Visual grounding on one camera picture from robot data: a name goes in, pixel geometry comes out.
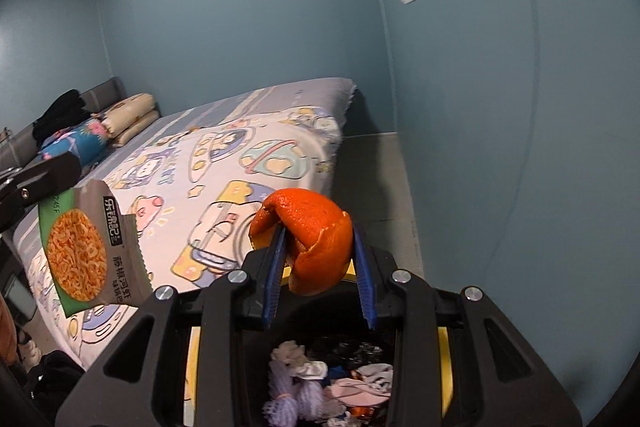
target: gray headboard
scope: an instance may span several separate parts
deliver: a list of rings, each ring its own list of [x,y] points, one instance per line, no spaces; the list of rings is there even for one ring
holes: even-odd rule
[[[100,112],[126,98],[126,92],[122,81],[114,76],[99,86],[85,91],[81,96],[86,102],[84,108],[88,112]],[[0,170],[24,167],[38,155],[36,141],[31,136],[32,129],[33,124],[29,124],[0,146]]]

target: silver bolt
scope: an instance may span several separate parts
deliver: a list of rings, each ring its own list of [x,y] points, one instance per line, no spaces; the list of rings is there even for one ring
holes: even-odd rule
[[[411,280],[411,274],[407,270],[396,270],[391,274],[391,279],[398,284],[405,284]]]
[[[482,290],[475,286],[465,288],[465,297],[473,302],[478,302],[482,298]]]
[[[166,301],[174,296],[174,289],[171,286],[160,286],[156,290],[156,299]]]
[[[233,270],[229,272],[226,276],[229,279],[229,282],[239,284],[246,281],[246,272],[244,270]]]

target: bed sheet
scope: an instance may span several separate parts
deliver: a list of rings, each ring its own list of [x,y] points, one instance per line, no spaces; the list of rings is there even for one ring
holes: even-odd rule
[[[241,265],[248,226],[275,189],[328,193],[354,84],[323,78],[258,89],[156,121],[80,184],[104,179],[135,213],[154,288],[209,285]],[[20,255],[60,349],[89,367],[135,309],[98,306],[65,318],[42,249],[37,209],[17,227]]]

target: green and beige snack wrapper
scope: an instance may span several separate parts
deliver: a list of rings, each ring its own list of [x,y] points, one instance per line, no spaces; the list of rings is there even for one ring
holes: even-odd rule
[[[151,294],[136,216],[120,213],[105,182],[89,180],[40,202],[38,216],[66,317],[99,304],[138,307]]]

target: gray floor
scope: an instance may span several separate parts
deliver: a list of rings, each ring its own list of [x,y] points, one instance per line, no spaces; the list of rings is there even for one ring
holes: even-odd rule
[[[338,151],[332,197],[363,225],[373,247],[388,250],[399,267],[423,276],[398,134],[346,138]]]

